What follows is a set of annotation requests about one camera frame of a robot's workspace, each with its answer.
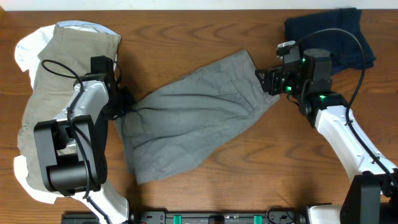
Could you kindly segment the grey shorts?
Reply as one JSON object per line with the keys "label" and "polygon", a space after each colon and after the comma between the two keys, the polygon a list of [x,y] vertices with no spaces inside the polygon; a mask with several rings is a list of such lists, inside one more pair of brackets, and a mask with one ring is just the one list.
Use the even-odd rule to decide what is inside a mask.
{"label": "grey shorts", "polygon": [[198,167],[250,128],[279,96],[261,88],[246,50],[152,92],[115,121],[138,184]]}

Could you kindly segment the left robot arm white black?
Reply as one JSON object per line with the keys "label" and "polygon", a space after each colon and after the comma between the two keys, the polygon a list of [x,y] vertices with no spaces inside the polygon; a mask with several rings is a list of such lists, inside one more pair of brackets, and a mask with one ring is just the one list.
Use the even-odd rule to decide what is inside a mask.
{"label": "left robot arm white black", "polygon": [[91,70],[74,79],[70,101],[53,119],[38,122],[34,139],[45,188],[84,203],[90,213],[64,213],[62,223],[134,223],[128,200],[107,180],[108,122],[124,116],[134,103],[115,76],[118,63],[106,56],[90,59]]}

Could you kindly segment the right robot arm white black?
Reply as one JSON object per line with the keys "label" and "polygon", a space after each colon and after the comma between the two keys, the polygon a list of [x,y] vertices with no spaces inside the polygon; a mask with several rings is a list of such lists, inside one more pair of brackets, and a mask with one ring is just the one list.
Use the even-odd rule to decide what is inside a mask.
{"label": "right robot arm white black", "polygon": [[330,144],[351,181],[341,206],[309,205],[297,223],[397,223],[397,166],[376,148],[360,128],[348,102],[331,90],[331,57],[327,50],[281,44],[282,65],[256,70],[262,89],[285,93],[308,122]]}

